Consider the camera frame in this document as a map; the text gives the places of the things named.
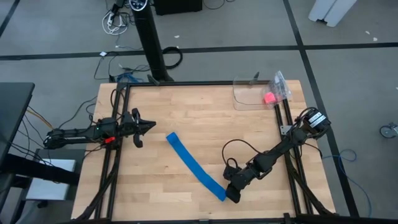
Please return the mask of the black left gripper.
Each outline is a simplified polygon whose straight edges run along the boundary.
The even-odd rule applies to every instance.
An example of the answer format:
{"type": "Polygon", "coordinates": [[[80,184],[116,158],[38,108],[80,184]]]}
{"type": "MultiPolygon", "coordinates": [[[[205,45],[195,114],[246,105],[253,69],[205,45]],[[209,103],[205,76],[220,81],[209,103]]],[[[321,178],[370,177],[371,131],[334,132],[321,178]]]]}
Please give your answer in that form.
{"type": "Polygon", "coordinates": [[[137,108],[133,108],[131,115],[134,119],[133,123],[123,123],[120,124],[120,136],[128,137],[133,136],[133,143],[136,147],[142,148],[143,142],[140,139],[141,135],[145,135],[150,129],[155,125],[155,121],[148,121],[141,119],[141,115],[137,108]]]}

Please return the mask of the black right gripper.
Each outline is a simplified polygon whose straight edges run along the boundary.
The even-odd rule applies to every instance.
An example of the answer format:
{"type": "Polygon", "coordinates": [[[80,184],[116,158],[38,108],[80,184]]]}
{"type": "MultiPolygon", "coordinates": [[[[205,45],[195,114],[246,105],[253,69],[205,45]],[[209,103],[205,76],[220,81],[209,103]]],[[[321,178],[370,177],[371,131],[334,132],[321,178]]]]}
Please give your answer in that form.
{"type": "Polygon", "coordinates": [[[238,167],[226,166],[223,177],[228,180],[226,196],[234,203],[238,203],[242,189],[250,182],[251,175],[249,171],[238,167]]]}

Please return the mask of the blue bandage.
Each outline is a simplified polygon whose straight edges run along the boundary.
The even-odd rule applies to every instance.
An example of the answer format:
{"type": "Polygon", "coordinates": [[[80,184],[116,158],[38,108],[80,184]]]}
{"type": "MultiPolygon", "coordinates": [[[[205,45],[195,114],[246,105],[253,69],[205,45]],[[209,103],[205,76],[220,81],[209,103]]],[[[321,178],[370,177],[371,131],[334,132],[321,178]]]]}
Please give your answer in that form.
{"type": "Polygon", "coordinates": [[[194,157],[189,153],[187,148],[183,145],[176,133],[170,133],[166,140],[178,154],[184,164],[197,178],[197,180],[205,186],[218,200],[224,202],[226,199],[226,190],[217,181],[212,178],[205,170],[199,165],[194,157]]]}

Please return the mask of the clear plastic bag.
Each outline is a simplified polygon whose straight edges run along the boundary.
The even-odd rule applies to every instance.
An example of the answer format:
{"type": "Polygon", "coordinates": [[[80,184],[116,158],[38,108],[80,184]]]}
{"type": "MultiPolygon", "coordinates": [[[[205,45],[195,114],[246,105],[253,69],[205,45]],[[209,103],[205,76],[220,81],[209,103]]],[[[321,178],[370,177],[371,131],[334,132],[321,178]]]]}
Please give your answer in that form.
{"type": "Polygon", "coordinates": [[[269,89],[278,103],[292,97],[292,92],[281,71],[275,73],[274,78],[269,82],[269,89]]]}

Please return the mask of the black tower fan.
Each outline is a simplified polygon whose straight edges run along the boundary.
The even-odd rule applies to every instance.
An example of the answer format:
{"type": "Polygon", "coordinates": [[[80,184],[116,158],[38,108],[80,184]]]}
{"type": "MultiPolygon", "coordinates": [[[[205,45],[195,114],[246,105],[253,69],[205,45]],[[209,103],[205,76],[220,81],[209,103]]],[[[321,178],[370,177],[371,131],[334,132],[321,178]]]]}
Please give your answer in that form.
{"type": "Polygon", "coordinates": [[[128,1],[152,77],[158,82],[173,82],[165,66],[149,0],[128,1]]]}

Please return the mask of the clear plastic bin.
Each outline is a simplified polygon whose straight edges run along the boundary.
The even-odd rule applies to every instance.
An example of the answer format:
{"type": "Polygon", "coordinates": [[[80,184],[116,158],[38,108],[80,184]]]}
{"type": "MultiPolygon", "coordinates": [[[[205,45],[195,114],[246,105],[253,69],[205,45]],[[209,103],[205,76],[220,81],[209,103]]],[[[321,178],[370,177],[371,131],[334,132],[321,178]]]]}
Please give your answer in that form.
{"type": "Polygon", "coordinates": [[[236,77],[233,80],[233,105],[236,110],[271,110],[278,102],[267,105],[264,102],[264,94],[271,92],[269,89],[269,80],[258,78],[255,85],[249,85],[252,78],[236,77]]]}

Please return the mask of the white box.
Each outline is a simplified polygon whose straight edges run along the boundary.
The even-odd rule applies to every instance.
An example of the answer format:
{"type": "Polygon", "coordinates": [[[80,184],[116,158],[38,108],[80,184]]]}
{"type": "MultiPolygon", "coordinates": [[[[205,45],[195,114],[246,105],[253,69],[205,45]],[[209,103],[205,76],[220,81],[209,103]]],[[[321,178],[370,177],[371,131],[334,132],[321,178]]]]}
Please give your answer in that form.
{"type": "MultiPolygon", "coordinates": [[[[51,163],[55,167],[73,172],[76,167],[76,161],[71,159],[44,159],[42,164],[51,163]]],[[[69,189],[69,184],[59,183],[49,180],[33,178],[26,200],[65,200],[69,189]]]]}

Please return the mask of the black box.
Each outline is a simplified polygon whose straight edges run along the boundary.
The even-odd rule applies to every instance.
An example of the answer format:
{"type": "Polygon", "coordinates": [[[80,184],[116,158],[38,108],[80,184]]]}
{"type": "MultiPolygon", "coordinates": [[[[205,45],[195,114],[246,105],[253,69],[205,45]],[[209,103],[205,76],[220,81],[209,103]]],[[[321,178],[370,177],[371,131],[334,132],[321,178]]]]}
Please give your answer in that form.
{"type": "Polygon", "coordinates": [[[159,16],[198,12],[202,10],[202,0],[153,0],[155,12],[159,16]]]}

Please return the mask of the black desk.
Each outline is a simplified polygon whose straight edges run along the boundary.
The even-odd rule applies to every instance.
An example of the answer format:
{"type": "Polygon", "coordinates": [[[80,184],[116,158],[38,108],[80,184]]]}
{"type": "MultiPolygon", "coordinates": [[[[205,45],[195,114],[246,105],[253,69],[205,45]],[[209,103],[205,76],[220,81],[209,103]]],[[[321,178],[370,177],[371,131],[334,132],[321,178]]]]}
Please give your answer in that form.
{"type": "Polygon", "coordinates": [[[19,174],[77,185],[80,175],[75,172],[9,153],[34,87],[33,83],[0,82],[0,177],[19,174]]]}

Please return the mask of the grey caster wheel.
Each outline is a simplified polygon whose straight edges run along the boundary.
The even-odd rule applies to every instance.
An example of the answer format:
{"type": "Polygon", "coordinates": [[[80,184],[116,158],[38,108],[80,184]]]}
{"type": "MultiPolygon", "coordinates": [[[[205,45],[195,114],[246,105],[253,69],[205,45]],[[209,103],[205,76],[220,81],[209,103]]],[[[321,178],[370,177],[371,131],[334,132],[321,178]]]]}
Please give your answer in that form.
{"type": "Polygon", "coordinates": [[[387,125],[381,126],[379,132],[381,136],[387,139],[398,137],[398,124],[389,123],[387,125]]]}

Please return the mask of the white floor-standing object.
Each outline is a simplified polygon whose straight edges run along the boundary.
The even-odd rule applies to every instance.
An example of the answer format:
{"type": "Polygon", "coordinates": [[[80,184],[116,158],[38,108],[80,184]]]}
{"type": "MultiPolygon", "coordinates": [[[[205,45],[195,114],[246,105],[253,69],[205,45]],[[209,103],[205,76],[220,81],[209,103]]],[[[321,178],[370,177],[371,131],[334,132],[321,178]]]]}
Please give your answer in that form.
{"type": "Polygon", "coordinates": [[[336,27],[357,0],[315,0],[308,19],[324,21],[328,27],[336,27]]]}

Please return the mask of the black aluminium table frame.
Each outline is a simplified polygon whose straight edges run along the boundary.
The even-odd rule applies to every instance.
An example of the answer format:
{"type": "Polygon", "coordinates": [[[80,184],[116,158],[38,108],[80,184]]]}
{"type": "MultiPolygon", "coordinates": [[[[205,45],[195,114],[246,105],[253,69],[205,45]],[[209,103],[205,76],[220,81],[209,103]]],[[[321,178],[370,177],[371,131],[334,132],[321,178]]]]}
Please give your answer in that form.
{"type": "Polygon", "coordinates": [[[238,203],[218,200],[192,174],[167,142],[176,133],[189,153],[220,185],[224,160],[243,166],[256,151],[280,141],[274,110],[239,111],[233,87],[225,85],[133,86],[117,100],[119,111],[137,108],[141,117],[156,122],[142,137],[143,147],[125,138],[119,152],[97,151],[90,144],[73,205],[78,217],[93,200],[105,172],[114,161],[116,186],[103,198],[100,217],[114,224],[197,224],[280,222],[285,214],[305,213],[308,204],[298,184],[288,176],[283,157],[270,174],[254,180],[238,203]]]}

